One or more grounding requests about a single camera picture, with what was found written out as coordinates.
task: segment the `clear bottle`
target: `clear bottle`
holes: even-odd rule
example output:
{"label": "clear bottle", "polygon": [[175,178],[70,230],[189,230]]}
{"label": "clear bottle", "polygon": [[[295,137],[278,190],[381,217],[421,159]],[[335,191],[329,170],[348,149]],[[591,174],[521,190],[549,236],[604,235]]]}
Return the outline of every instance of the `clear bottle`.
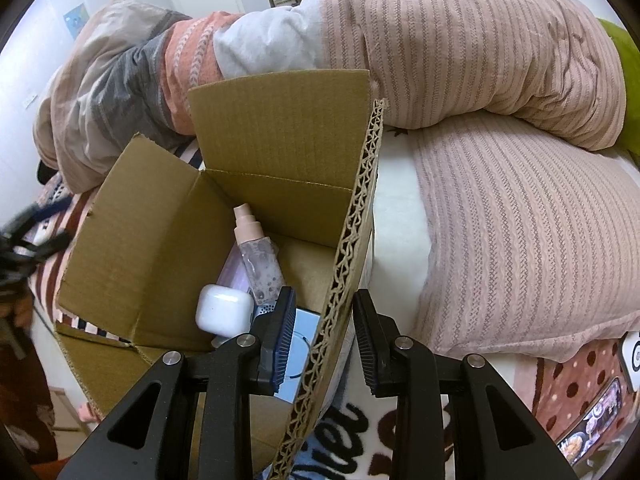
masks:
{"label": "clear bottle", "polygon": [[275,303],[284,286],[282,271],[271,239],[264,235],[262,225],[251,214],[248,204],[234,209],[236,241],[256,305]]}

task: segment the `comforter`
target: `comforter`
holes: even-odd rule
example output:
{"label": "comforter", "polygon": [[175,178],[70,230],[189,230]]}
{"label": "comforter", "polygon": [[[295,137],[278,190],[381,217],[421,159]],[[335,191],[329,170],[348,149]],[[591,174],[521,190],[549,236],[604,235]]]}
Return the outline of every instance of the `comforter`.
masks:
{"label": "comforter", "polygon": [[[86,28],[100,29],[106,9]],[[588,150],[622,129],[618,54],[575,0],[303,0],[199,20],[163,12],[108,62],[83,30],[53,80],[34,138],[73,192],[100,184],[138,131],[166,148],[193,135],[190,88],[283,70],[368,69],[371,97],[387,99],[385,122],[398,128],[486,108]]]}

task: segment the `phone screen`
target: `phone screen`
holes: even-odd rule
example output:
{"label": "phone screen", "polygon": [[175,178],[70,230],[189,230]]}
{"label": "phone screen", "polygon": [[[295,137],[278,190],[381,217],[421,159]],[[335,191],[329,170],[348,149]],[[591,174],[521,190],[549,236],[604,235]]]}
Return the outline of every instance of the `phone screen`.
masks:
{"label": "phone screen", "polygon": [[618,416],[621,406],[620,380],[615,377],[580,422],[558,442],[558,447],[569,464],[577,463],[599,441]]}

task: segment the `open cardboard box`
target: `open cardboard box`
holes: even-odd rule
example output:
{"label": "open cardboard box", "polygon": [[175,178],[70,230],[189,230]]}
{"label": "open cardboard box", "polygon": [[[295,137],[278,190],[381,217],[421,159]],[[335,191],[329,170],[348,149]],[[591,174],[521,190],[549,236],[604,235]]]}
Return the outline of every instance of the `open cardboard box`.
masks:
{"label": "open cardboard box", "polygon": [[235,243],[247,202],[276,242],[298,304],[321,315],[293,404],[252,398],[254,468],[284,478],[316,423],[350,318],[372,229],[382,102],[369,73],[239,78],[189,93],[207,169],[142,136],[111,170],[62,280],[60,307],[131,343],[66,329],[60,343],[105,415],[168,350],[207,352],[198,295]]}

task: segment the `metal screw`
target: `metal screw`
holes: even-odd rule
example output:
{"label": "metal screw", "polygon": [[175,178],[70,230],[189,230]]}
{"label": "metal screw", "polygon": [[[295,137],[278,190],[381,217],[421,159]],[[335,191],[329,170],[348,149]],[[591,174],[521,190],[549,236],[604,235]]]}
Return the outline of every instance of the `metal screw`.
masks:
{"label": "metal screw", "polygon": [[162,356],[162,362],[169,366],[179,363],[180,359],[182,359],[180,352],[176,352],[175,350],[171,350]]}
{"label": "metal screw", "polygon": [[255,335],[251,335],[251,334],[239,335],[238,339],[236,339],[236,342],[238,343],[238,346],[242,346],[242,347],[253,346],[255,343]]}
{"label": "metal screw", "polygon": [[394,343],[401,350],[408,350],[414,345],[414,341],[410,337],[404,335],[397,337]]}
{"label": "metal screw", "polygon": [[466,362],[469,363],[469,366],[472,368],[482,368],[486,364],[484,357],[480,354],[471,354],[467,356]]}

